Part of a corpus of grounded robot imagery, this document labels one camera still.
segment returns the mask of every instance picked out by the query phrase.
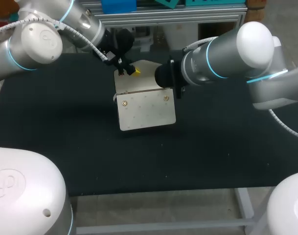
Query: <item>metal plate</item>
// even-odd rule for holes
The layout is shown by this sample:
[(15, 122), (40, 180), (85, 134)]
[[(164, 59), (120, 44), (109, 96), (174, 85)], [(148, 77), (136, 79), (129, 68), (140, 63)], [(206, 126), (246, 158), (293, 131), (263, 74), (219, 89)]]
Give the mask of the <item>metal plate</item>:
[(122, 131), (176, 122), (172, 89), (118, 95), (117, 105)]

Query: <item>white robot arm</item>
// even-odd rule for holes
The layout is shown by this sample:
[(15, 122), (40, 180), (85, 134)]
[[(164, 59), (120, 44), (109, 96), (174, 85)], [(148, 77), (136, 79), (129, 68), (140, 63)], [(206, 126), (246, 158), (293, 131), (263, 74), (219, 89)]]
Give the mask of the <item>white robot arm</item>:
[(205, 44), (186, 53), (182, 61), (160, 66), (156, 82), (161, 87), (206, 86), (237, 75), (247, 79), (256, 109), (298, 102), (298, 68), (287, 70), (279, 39), (263, 24), (249, 22), (201, 42)]
[(57, 60), (63, 48), (57, 25), (62, 28), (65, 27), (63, 24), (69, 26), (68, 30), (64, 30), (65, 34), (82, 51), (93, 49), (96, 56), (108, 65), (115, 65), (120, 73), (126, 70), (128, 74), (132, 74), (136, 71), (124, 57), (124, 53), (132, 46), (132, 35), (128, 34), (128, 31), (123, 31), (124, 37), (129, 38), (131, 46), (115, 48), (111, 45), (111, 35), (105, 30), (102, 22), (92, 16), (91, 11), (86, 10), (78, 1), (16, 0), (16, 2), (21, 8), (19, 20), (26, 22), (14, 25), (16, 28), (11, 38), (0, 43), (0, 80), (15, 73), (36, 70)]

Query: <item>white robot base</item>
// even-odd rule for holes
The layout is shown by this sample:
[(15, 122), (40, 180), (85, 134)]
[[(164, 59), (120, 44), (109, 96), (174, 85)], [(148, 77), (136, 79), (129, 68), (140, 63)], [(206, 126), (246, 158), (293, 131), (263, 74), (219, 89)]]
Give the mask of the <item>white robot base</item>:
[(63, 176), (46, 157), (0, 148), (0, 234), (75, 235)]
[(267, 214), (273, 235), (298, 235), (298, 174), (288, 177), (275, 188)]

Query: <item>wire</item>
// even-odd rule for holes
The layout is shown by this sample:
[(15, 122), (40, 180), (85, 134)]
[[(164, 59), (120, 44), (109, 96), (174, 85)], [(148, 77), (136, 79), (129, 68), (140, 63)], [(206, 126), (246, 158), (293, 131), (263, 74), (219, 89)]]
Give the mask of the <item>wire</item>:
[(291, 134), (293, 134), (294, 136), (298, 137), (298, 132), (295, 132), (294, 130), (292, 130), (291, 128), (289, 128), (285, 123), (283, 123), (278, 117), (277, 115), (274, 113), (274, 111), (272, 109), (268, 110), (271, 115), (273, 116), (273, 118), (279, 123), (279, 125), (281, 125), (284, 129), (286, 129), (288, 132), (290, 132)]
[(26, 20), (21, 20), (21, 21), (17, 21), (17, 22), (13, 22), (10, 24), (7, 24), (3, 27), (0, 28), (0, 33), (3, 31), (6, 31), (8, 29), (11, 28), (15, 28), (21, 24), (27, 24), (27, 23), (31, 23), (31, 22), (51, 22), (54, 25), (59, 26), (61, 29), (66, 29), (67, 31), (75, 34), (76, 36), (78, 36), (80, 39), (82, 39), (83, 41), (85, 41), (85, 43), (87, 43), (96, 53), (97, 55), (101, 58), (102, 61), (107, 61), (108, 58), (102, 53), (100, 52), (94, 45), (92, 42), (90, 42), (84, 35), (82, 35), (81, 33), (79, 33), (78, 31), (76, 31), (75, 29), (73, 29), (72, 27), (68, 26), (67, 24), (64, 24), (60, 21), (56, 21), (53, 19), (45, 19), (45, 18), (32, 18), (32, 19), (26, 19)]
[(213, 41), (215, 38), (218, 38), (218, 37), (204, 38), (204, 39), (198, 40), (198, 41), (196, 41), (196, 42), (194, 42), (194, 43), (186, 46), (183, 49), (183, 51), (187, 51), (189, 48), (194, 47), (194, 46), (196, 46), (198, 44), (203, 44), (203, 43), (207, 43), (207, 42)]

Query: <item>black mat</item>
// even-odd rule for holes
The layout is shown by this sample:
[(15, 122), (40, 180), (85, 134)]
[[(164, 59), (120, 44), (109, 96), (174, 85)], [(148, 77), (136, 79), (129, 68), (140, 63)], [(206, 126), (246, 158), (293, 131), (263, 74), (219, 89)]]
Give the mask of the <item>black mat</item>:
[[(163, 63), (167, 54), (132, 58)], [(175, 125), (121, 132), (113, 71), (69, 54), (6, 80), (0, 146), (51, 159), (70, 195), (275, 186), (298, 172), (298, 138), (253, 108), (242, 79), (188, 88)], [(298, 104), (275, 112), (298, 131)]]

